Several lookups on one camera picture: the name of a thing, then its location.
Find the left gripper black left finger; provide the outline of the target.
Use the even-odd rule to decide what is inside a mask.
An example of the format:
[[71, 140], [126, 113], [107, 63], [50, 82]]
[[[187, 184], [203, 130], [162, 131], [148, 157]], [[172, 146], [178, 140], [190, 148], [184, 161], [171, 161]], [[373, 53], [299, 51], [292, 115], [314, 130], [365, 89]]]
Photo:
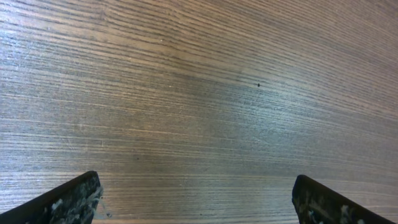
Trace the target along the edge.
[[98, 173], [91, 170], [2, 213], [1, 223], [91, 223], [102, 194]]

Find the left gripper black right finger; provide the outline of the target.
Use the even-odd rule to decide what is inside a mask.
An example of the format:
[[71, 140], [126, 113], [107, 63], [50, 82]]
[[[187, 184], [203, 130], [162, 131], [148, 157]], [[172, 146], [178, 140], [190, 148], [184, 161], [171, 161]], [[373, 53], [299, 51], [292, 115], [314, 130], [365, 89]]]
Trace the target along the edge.
[[300, 224], [394, 224], [306, 175], [298, 175], [292, 203]]

